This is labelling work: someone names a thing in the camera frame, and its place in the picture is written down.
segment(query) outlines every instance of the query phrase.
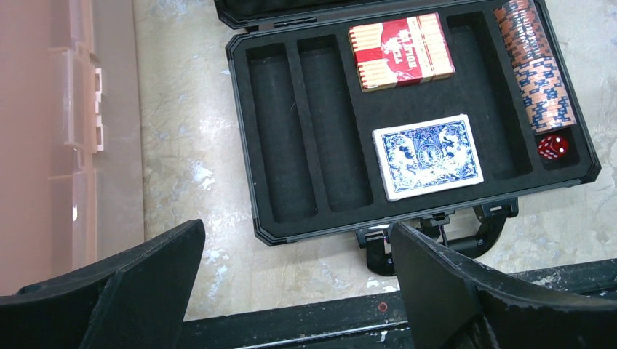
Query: blue card back design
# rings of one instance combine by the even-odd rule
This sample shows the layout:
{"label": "blue card back design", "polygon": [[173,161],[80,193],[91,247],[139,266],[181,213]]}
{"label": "blue card back design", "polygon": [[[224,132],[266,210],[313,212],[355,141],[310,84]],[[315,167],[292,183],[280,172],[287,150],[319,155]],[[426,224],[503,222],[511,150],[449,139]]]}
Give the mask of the blue card back design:
{"label": "blue card back design", "polygon": [[381,139],[395,193],[479,177],[464,121],[385,134]]}

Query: black foam tray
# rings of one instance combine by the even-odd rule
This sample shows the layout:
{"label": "black foam tray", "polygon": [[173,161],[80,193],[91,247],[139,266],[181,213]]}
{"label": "black foam tray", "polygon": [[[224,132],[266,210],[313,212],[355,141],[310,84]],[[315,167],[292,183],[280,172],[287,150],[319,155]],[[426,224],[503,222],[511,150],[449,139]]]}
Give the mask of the black foam tray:
{"label": "black foam tray", "polygon": [[[255,232],[267,244],[367,228],[597,177],[600,164],[542,1],[538,10],[578,120],[576,126],[557,132],[570,143],[568,154],[557,161],[537,154],[541,137],[529,126],[493,14],[503,1],[398,5],[405,2],[410,8],[397,7],[396,13],[373,7],[364,17],[274,24],[271,30],[238,35],[228,45]],[[454,76],[362,92],[349,28],[430,12],[441,18]],[[225,11],[220,15],[230,17]],[[485,181],[387,201],[371,132],[460,113],[469,115]]]}

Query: foam insert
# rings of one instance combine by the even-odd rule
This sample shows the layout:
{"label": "foam insert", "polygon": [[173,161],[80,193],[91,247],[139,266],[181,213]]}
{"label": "foam insert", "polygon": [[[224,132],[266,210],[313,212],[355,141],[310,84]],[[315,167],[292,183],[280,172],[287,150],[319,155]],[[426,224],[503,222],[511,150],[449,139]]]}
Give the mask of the foam insert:
{"label": "foam insert", "polygon": [[[539,140],[493,14],[501,3],[438,10],[456,68],[452,77],[376,92],[360,88],[349,27],[434,11],[241,40],[231,64],[262,229],[285,238],[585,176],[592,156],[579,125],[558,132],[570,143],[564,158],[547,161],[537,153]],[[485,181],[389,202],[371,132],[461,113],[469,115]]]}

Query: black bracket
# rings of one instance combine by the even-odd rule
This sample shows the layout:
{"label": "black bracket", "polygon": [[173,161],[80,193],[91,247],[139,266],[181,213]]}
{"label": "black bracket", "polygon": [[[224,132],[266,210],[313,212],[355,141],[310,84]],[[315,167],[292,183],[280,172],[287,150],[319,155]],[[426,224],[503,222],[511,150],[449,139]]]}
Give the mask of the black bracket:
{"label": "black bracket", "polygon": [[392,224],[356,230],[356,238],[361,249],[366,249],[367,268],[381,276],[395,276],[392,252],[386,253]]}
{"label": "black bracket", "polygon": [[[492,202],[474,206],[474,213],[480,221],[480,227],[473,236],[450,240],[446,238],[444,225],[450,224],[450,216],[455,211],[442,212],[422,216],[420,231],[429,238],[438,240],[443,238],[443,244],[458,253],[470,258],[478,258],[488,252],[499,237],[508,218],[519,214],[518,199]],[[389,234],[393,225],[379,225],[377,227],[356,230],[356,238],[361,249],[367,250],[367,267],[381,276],[395,276],[392,253],[386,253],[386,244],[389,244]]]}

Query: poker chip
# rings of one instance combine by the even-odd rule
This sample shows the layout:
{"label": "poker chip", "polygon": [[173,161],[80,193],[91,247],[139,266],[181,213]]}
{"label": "poker chip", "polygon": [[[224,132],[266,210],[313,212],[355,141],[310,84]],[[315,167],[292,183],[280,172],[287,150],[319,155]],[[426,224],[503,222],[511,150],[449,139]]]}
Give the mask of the poker chip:
{"label": "poker chip", "polygon": [[531,129],[536,134],[576,124],[568,91],[533,0],[494,11]]}

